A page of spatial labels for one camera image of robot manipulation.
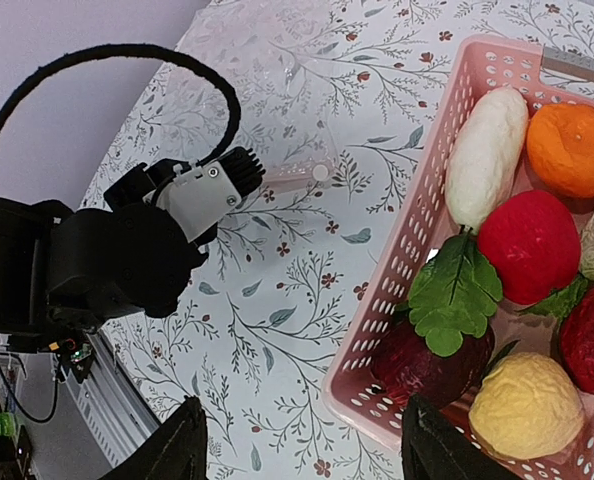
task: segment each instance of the table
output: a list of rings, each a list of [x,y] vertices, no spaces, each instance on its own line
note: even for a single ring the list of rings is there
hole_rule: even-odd
[[[260,6],[272,5],[214,1],[185,40],[200,59],[223,62],[202,50],[206,32],[214,39],[239,25],[233,38],[244,48],[259,34],[244,19]],[[184,395],[201,397],[213,479],[402,477],[398,455],[333,418],[319,388],[406,197],[458,45],[489,33],[594,57],[594,9],[575,1],[335,0],[325,8],[317,29],[304,27],[307,12],[282,5],[286,31],[273,32],[272,48],[324,67],[299,74],[305,91],[329,106],[339,153],[332,185],[263,189],[221,223],[176,314],[163,321],[136,315],[104,329],[161,419]],[[137,162],[158,159],[162,135],[179,130],[163,112],[170,75],[163,66],[144,91],[83,206],[103,207],[103,191]],[[594,97],[594,86],[579,80],[546,80]],[[249,93],[245,114],[257,102],[275,102],[297,118],[308,103],[270,89]],[[197,129],[212,121],[185,132],[193,148],[201,147]],[[242,130],[255,133],[253,121],[245,117]],[[290,137],[290,122],[278,125],[255,133],[262,158],[272,142]]]

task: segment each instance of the basket handle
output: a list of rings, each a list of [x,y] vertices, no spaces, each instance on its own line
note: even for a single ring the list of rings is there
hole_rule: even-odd
[[[594,83],[594,58],[544,47],[541,66]]]

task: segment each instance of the pink plastic basket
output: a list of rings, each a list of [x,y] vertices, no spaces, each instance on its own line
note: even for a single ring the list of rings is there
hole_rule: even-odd
[[[444,208],[444,172],[455,135],[468,118],[475,102],[487,91],[512,85],[526,98],[531,114],[543,104],[570,102],[594,106],[594,101],[540,80],[542,68],[557,70],[594,82],[594,60],[542,46],[492,36],[478,35],[461,46],[423,160],[377,269],[370,281],[348,333],[324,380],[324,402],[344,422],[388,448],[398,450],[402,415],[392,400],[373,393],[370,373],[371,351],[389,329],[395,305],[405,300],[414,275],[426,262],[431,249],[438,248],[457,226]],[[528,188],[546,189],[526,167],[517,174],[514,193]],[[594,205],[569,203],[579,227]],[[521,338],[516,351],[550,353],[552,322],[535,317],[518,321],[513,306],[502,302],[491,320],[498,347]],[[456,428],[476,446],[468,426],[468,408],[475,392],[444,409]],[[594,396],[584,395],[588,421],[580,437],[556,456],[526,462],[502,462],[526,480],[550,478],[594,480]]]

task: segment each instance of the orange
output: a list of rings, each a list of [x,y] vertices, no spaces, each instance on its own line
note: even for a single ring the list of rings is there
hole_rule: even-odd
[[[545,105],[526,136],[528,159],[543,182],[575,198],[594,197],[594,108]]]

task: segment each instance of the wire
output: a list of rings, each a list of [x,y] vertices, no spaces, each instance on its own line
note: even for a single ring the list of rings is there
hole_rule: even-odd
[[[15,402],[15,405],[17,405],[17,408],[19,408],[19,411],[24,415],[24,417],[26,417],[28,420],[30,420],[33,423],[39,423],[39,424],[44,424],[44,423],[50,422],[53,419],[53,417],[55,416],[55,412],[57,411],[57,397],[59,395],[58,373],[59,372],[55,373],[55,380],[54,380],[54,386],[53,386],[53,404],[52,404],[52,407],[50,407],[50,413],[48,414],[48,416],[46,418],[37,418],[37,417],[31,415],[30,413],[28,413],[28,411],[26,411],[26,409],[21,405],[19,400],[17,400],[17,397],[13,393],[13,389],[10,386],[10,383],[8,383],[8,379],[6,378],[6,375],[4,374],[4,370],[1,368],[1,364],[0,364],[1,380],[2,380],[2,382],[4,382],[4,386],[6,387],[6,390],[8,391],[10,398],[13,399],[13,401]]]
[[[24,80],[15,91],[8,97],[0,110],[0,133],[6,124],[6,121],[13,114],[13,111],[42,81],[48,77],[81,63],[92,60],[105,60],[113,57],[128,58],[152,58],[164,62],[173,63],[179,67],[192,71],[198,77],[204,78],[219,90],[226,99],[228,108],[228,123],[222,139],[217,146],[202,160],[198,162],[199,166],[204,166],[211,160],[223,154],[235,139],[239,122],[241,121],[241,105],[237,99],[237,94],[233,86],[221,77],[216,71],[204,65],[199,60],[186,55],[185,53],[175,52],[168,48],[150,44],[117,44],[117,45],[99,45],[97,47],[87,48],[78,52],[68,53],[53,62],[37,69],[35,73]]]

